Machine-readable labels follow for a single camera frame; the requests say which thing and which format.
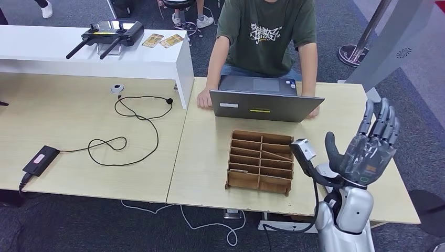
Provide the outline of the person's right hand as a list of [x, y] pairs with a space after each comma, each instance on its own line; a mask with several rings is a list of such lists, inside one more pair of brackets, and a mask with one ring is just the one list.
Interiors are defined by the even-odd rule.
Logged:
[[204, 88], [197, 96], [197, 105], [202, 109], [211, 109], [213, 107], [211, 97], [210, 97], [210, 89]]

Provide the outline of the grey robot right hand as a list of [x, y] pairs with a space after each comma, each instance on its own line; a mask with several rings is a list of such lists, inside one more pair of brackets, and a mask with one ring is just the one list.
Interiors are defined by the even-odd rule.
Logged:
[[397, 151], [394, 144], [400, 121], [387, 98], [382, 98], [380, 105], [380, 112], [371, 123], [374, 103], [366, 101], [363, 119], [344, 154], [339, 153], [333, 132], [329, 131], [325, 136], [331, 171], [360, 187], [367, 187], [379, 179]]

